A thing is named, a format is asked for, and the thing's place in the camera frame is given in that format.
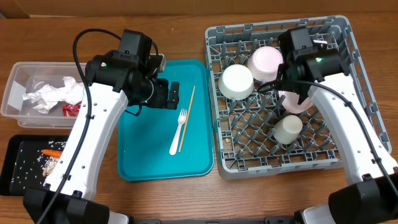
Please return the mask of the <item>cream bowl with nuts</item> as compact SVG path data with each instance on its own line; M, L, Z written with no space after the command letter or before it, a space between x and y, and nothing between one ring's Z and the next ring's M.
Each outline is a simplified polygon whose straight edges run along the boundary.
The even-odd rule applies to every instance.
M221 94L231 100L243 100L254 89L254 78L244 65L230 65L220 76L218 88Z

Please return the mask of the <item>pink bowl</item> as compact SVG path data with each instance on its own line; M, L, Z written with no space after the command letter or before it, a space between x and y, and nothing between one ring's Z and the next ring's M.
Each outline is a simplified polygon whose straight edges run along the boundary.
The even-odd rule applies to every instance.
M247 67L254 79L271 82L276 79L278 67L283 62L282 54L277 49L265 46L254 51L248 60Z

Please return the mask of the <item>white napkin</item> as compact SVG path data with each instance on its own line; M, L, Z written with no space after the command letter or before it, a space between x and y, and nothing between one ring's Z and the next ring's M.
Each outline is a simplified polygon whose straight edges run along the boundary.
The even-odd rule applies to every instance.
M49 84L44 85L36 92L23 94L23 100L30 100L31 103L37 103L33 109L39 113L48 114L49 111L61 100L62 90Z
M83 99L83 83L78 83L73 77L63 77L64 87L61 88L60 98L71 105L76 105Z

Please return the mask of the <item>orange carrot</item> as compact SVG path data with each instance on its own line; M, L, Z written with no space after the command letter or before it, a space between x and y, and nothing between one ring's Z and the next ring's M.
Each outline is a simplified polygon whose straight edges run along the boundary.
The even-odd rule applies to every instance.
M43 149L41 150L42 154L45 154L46 156L54 157L54 158L60 158L62 155L62 151L57 151L57 150L52 150L52 149Z

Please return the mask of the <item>red snack wrapper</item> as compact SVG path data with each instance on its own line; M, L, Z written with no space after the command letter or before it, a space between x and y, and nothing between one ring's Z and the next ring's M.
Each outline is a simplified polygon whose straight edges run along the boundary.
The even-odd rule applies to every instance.
M78 116L79 111L80 111L80 107L81 107L81 103L78 103L78 104L75 104L75 105L71 105L71 104L63 105L62 106L63 116L64 117L76 117L76 116Z

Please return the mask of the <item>nuts and rice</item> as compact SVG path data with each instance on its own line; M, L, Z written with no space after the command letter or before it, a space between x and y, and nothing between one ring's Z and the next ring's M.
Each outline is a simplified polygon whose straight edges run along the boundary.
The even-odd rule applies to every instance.
M66 143L66 141L22 141L14 163L11 189L16 191L42 186L59 158L46 156L41 150L63 151Z

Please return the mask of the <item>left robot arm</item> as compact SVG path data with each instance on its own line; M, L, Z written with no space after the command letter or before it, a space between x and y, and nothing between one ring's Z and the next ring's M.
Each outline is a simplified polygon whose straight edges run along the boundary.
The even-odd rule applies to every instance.
M165 57L142 32L125 30L119 47L78 66L84 90L62 155L43 186L23 204L35 223L132 223L132 216L96 203L96 186L115 126L129 106L174 110L179 84L159 78Z

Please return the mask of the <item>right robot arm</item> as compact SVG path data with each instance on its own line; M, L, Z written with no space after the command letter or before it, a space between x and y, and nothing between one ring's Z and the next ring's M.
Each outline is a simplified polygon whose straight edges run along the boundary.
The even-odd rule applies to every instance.
M279 37L277 89L309 98L332 135L348 186L324 204L297 212L300 223L382 223L397 218L397 161L386 151L359 102L348 65L305 27Z

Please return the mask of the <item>white round plate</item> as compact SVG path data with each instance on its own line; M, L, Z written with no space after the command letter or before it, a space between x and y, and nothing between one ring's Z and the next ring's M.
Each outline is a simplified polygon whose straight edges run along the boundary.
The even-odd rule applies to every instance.
M289 91L279 91L279 97L284 99L282 100L282 106L290 113L299 114L307 109L309 109L313 103L310 98L306 98L304 102L298 104L299 95L294 92Z

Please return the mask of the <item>white paper cup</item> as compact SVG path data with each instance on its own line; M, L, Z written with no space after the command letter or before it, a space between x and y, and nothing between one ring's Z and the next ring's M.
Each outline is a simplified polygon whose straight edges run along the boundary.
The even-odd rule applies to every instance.
M274 138L281 144L292 144L299 136L302 127L302 121L298 116L288 115L274 126Z

